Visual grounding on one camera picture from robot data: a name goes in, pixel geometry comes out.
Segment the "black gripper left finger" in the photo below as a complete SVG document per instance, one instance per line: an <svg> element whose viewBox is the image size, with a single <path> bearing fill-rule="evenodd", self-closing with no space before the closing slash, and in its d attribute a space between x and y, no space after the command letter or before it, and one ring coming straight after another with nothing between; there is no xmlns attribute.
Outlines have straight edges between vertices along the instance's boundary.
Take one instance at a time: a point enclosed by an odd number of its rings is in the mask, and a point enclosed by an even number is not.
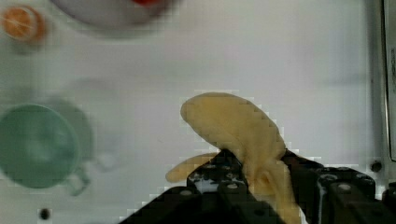
<svg viewBox="0 0 396 224"><path fill-rule="evenodd" d="M284 224L266 202L248 190L242 164L221 151L172 187L133 212L120 224Z"/></svg>

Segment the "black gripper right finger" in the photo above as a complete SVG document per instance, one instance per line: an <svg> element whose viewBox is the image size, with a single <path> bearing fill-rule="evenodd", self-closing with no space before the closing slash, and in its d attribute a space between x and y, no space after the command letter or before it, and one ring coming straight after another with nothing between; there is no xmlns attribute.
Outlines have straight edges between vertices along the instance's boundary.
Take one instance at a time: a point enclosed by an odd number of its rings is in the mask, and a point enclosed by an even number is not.
<svg viewBox="0 0 396 224"><path fill-rule="evenodd" d="M325 167L289 150L282 161L308 224L396 224L393 192L387 190L378 200L370 176L348 167Z"/></svg>

